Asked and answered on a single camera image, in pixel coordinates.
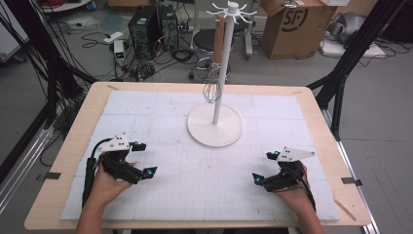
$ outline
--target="gray floor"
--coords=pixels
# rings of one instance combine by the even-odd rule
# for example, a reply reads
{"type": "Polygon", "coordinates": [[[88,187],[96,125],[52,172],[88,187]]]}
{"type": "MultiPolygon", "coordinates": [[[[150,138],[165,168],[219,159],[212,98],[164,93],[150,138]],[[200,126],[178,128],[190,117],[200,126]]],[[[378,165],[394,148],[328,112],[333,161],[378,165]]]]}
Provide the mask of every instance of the gray floor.
{"type": "MultiPolygon", "coordinates": [[[[68,14],[71,13],[85,13],[100,21],[106,17],[106,11],[68,14]]],[[[127,22],[123,20],[118,30],[123,31],[127,22]]],[[[70,51],[92,75],[109,72],[113,55],[101,45],[82,48],[85,41],[80,37],[83,34],[65,36],[70,51]]],[[[398,45],[392,47],[403,51],[398,45]]],[[[245,61],[243,53],[241,39],[230,57],[232,85],[306,86],[328,74],[338,61],[320,53],[308,59],[269,60],[261,49],[255,50],[255,55],[245,61]]],[[[410,158],[413,155],[412,64],[412,52],[373,59],[366,67],[358,64],[348,79],[344,96],[341,138],[357,177],[363,183],[362,191],[381,233],[413,233],[413,203],[410,200],[413,181],[409,173],[413,167],[410,158]]],[[[190,65],[173,65],[148,82],[201,83],[200,79],[187,79],[190,68],[190,65]]],[[[13,61],[0,67],[0,96],[0,162],[3,162],[43,107],[45,96],[31,64],[13,61]]],[[[61,144],[60,136],[46,151],[46,162],[53,162],[61,144]]],[[[2,233],[45,233],[25,230],[24,220],[48,169],[35,163],[17,194],[0,214],[2,233]]],[[[349,227],[326,228],[326,232],[361,233],[359,228],[349,227]]]]}

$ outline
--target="round base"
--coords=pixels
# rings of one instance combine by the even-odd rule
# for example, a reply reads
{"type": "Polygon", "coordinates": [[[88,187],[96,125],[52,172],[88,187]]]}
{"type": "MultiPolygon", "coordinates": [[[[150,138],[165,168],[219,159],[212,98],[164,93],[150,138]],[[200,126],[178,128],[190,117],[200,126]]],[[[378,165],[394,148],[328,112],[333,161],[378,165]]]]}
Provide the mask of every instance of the round base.
{"type": "Polygon", "coordinates": [[[243,121],[231,107],[221,105],[219,119],[212,124],[214,105],[197,106],[188,116],[188,130],[191,136],[201,144],[212,147],[228,146],[240,138],[243,133],[243,121]]]}

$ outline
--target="wooden table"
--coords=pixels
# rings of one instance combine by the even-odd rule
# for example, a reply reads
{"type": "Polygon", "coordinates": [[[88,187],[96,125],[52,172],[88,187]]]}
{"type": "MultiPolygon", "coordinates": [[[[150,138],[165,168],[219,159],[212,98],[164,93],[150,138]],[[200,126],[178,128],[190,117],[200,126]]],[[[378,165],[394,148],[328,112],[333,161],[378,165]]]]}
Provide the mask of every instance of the wooden table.
{"type": "MultiPolygon", "coordinates": [[[[75,229],[77,222],[61,220],[60,215],[70,191],[73,177],[106,105],[114,90],[202,93],[204,85],[156,83],[94,83],[78,116],[60,149],[52,173],[61,173],[59,179],[47,179],[25,221],[29,230],[75,229]]],[[[326,222],[324,226],[364,226],[370,215],[354,184],[344,184],[342,177],[351,177],[337,143],[319,110],[311,90],[305,87],[241,86],[227,85],[227,94],[252,94],[296,97],[307,123],[313,144],[319,155],[326,178],[341,219],[326,222]]],[[[103,228],[225,228],[225,227],[276,227],[297,226],[296,221],[112,221],[103,228]]]]}

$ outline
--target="computer tower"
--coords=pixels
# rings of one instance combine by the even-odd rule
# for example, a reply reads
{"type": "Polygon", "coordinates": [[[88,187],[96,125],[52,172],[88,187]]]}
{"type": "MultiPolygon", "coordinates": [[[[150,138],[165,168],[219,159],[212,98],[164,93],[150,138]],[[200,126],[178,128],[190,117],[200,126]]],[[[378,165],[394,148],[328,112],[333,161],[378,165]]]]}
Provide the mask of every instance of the computer tower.
{"type": "Polygon", "coordinates": [[[155,43],[162,35],[157,8],[153,6],[137,7],[128,27],[136,57],[153,59],[155,57],[155,43]]]}
{"type": "Polygon", "coordinates": [[[178,49],[178,18],[171,4],[158,6],[158,14],[163,35],[164,50],[178,49]]]}

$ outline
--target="power strip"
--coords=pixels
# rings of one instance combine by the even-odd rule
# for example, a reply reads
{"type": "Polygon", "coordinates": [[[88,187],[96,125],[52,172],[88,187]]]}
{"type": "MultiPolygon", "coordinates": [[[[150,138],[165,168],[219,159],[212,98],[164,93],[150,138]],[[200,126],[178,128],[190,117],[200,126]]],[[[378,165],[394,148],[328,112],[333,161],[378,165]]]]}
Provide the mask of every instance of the power strip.
{"type": "Polygon", "coordinates": [[[106,43],[111,43],[113,40],[119,38],[123,34],[124,33],[122,33],[122,32],[115,32],[112,35],[110,35],[110,38],[105,38],[105,39],[103,39],[103,41],[106,42],[106,43]]]}

